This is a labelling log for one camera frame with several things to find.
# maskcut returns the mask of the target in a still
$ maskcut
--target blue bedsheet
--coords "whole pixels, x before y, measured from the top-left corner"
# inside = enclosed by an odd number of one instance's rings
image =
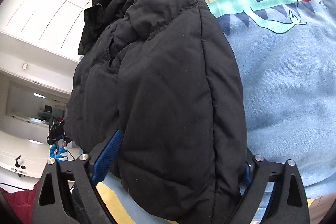
[[[250,150],[295,160],[308,198],[336,191],[336,0],[205,1],[236,55]]]

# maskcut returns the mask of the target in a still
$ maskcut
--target red cloth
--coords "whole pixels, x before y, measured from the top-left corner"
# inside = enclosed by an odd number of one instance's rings
[[[38,182],[34,185],[33,190],[24,190],[14,193],[8,193],[1,188],[3,196],[23,224],[31,224],[37,185]]]

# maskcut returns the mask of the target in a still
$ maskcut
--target blue cloth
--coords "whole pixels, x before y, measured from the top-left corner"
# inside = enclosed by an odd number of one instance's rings
[[[205,1],[237,59],[252,153],[295,160],[308,198],[336,191],[336,0]]]

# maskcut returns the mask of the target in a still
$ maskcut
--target silver bolt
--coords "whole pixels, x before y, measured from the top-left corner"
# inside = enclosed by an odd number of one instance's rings
[[[47,163],[48,164],[54,164],[55,161],[56,161],[55,158],[50,158],[50,159],[47,160]]]
[[[288,165],[295,166],[295,161],[293,160],[287,160]]]
[[[255,155],[254,158],[255,158],[256,161],[263,161],[264,160],[264,157],[262,155]]]
[[[81,154],[79,156],[79,160],[87,160],[89,158],[89,155],[88,154]]]

